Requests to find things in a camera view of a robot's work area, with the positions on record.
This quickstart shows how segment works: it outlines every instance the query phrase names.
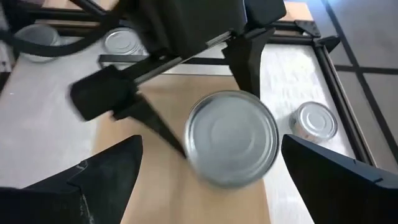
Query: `black cable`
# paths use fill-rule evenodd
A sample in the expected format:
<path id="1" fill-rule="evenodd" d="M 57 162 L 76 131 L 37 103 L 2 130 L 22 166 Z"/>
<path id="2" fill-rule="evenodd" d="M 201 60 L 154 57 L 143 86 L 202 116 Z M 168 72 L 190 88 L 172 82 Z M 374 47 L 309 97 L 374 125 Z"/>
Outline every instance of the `black cable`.
<path id="1" fill-rule="evenodd" d="M 93 0 L 69 0 L 69 1 L 80 7 L 85 12 L 91 14 L 95 18 L 99 19 L 100 21 L 102 21 L 106 16 L 107 13 L 106 10 L 103 9 L 101 6 L 99 6 L 97 3 L 93 2 Z M 129 21 L 126 20 L 120 20 L 119 25 L 135 29 L 133 24 L 131 24 Z"/>
<path id="2" fill-rule="evenodd" d="M 106 11 L 92 0 L 70 0 L 70 1 L 75 5 L 79 6 L 85 12 L 88 12 L 89 14 L 95 17 L 103 18 L 103 16 L 106 15 Z"/>
<path id="3" fill-rule="evenodd" d="M 59 57 L 79 52 L 102 38 L 109 30 L 118 25 L 123 11 L 126 10 L 130 0 L 120 0 L 112 11 L 105 16 L 104 21 L 86 37 L 72 44 L 62 46 L 44 46 L 33 44 L 26 40 L 15 38 L 10 32 L 0 30 L 0 40 L 14 48 L 14 50 L 42 57 Z"/>

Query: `cardboard sheet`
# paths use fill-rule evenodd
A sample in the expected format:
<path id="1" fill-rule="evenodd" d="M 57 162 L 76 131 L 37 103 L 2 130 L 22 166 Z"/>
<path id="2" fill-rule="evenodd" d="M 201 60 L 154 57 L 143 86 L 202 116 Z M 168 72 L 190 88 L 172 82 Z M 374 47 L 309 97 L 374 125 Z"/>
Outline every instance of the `cardboard sheet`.
<path id="1" fill-rule="evenodd" d="M 190 109 L 200 98 L 238 86 L 233 77 L 160 75 L 140 89 L 181 138 Z M 139 178 L 122 223 L 270 223 L 263 180 L 243 189 L 219 189 L 137 121 L 114 122 L 110 114 L 99 119 L 94 154 L 133 134 L 144 141 Z"/>

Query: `metal can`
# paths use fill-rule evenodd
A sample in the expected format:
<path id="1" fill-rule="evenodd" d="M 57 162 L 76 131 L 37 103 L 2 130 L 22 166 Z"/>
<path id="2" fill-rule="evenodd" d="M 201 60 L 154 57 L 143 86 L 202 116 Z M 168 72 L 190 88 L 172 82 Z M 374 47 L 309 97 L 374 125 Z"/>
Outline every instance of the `metal can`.
<path id="1" fill-rule="evenodd" d="M 117 28 L 104 37 L 104 48 L 109 54 L 145 55 L 144 47 L 137 33 L 130 28 Z"/>
<path id="2" fill-rule="evenodd" d="M 316 102 L 302 104 L 290 117 L 294 135 L 320 143 L 333 138 L 337 133 L 337 121 L 333 113 Z"/>
<path id="3" fill-rule="evenodd" d="M 57 30 L 45 24 L 33 24 L 26 26 L 16 32 L 15 36 L 19 39 L 40 45 L 59 46 L 62 44 L 61 37 L 59 36 Z M 21 55 L 32 62 L 44 63 L 55 59 L 52 57 L 41 57 L 24 53 L 21 53 Z"/>
<path id="4" fill-rule="evenodd" d="M 245 91 L 202 98 L 191 110 L 184 139 L 196 173 L 223 188 L 244 187 L 262 178 L 279 147 L 273 115 Z"/>

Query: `table surface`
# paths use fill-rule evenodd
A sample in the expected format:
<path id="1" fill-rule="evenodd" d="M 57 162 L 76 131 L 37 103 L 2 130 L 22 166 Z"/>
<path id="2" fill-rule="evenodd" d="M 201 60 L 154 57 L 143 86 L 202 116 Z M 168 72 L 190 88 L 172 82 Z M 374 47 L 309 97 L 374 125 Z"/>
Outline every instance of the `table surface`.
<path id="1" fill-rule="evenodd" d="M 290 2 L 287 9 L 285 19 L 311 18 L 303 3 Z M 74 166 L 99 150 L 95 146 L 101 130 L 99 119 L 79 121 L 65 96 L 70 83 L 98 70 L 96 55 L 102 52 L 97 43 L 45 65 L 23 58 L 18 61 L 0 99 L 0 166 L 7 171 L 0 173 L 1 185 L 25 187 Z M 203 54 L 222 57 L 220 46 Z M 225 67 L 202 70 L 202 65 L 195 66 L 180 67 L 171 73 L 229 75 Z M 281 137 L 290 133 L 288 115 L 303 102 L 323 103 L 337 114 L 316 57 L 306 46 L 266 45 L 261 63 L 261 100 L 274 114 Z M 322 146 L 354 156 L 343 128 Z M 264 177 L 264 183 L 272 223 L 312 222 L 281 155 Z"/>
<path id="2" fill-rule="evenodd" d="M 183 138 L 192 106 L 200 98 L 237 89 L 232 76 L 159 75 L 140 85 L 141 93 L 179 139 Z M 133 134 L 142 136 L 144 155 L 122 223 L 270 223 L 262 180 L 243 189 L 213 187 L 196 175 L 187 160 L 136 120 L 114 122 L 109 113 L 101 116 L 93 153 Z"/>

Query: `gray floor tile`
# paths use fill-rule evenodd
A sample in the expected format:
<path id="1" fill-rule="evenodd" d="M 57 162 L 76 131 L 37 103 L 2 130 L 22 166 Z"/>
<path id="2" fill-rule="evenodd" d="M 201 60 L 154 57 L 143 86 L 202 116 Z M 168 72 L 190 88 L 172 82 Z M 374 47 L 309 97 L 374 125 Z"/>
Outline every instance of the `gray floor tile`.
<path id="1" fill-rule="evenodd" d="M 361 66 L 398 68 L 398 1 L 329 0 Z"/>
<path id="2" fill-rule="evenodd" d="M 343 45 L 340 43 L 330 52 L 330 58 L 334 65 L 351 65 Z"/>
<path id="3" fill-rule="evenodd" d="M 350 72 L 338 72 L 338 76 L 376 166 L 398 174 L 397 162 L 391 154 L 356 75 Z"/>
<path id="4" fill-rule="evenodd" d="M 386 119 L 396 142 L 398 142 L 398 75 L 365 74 L 365 78 Z"/>

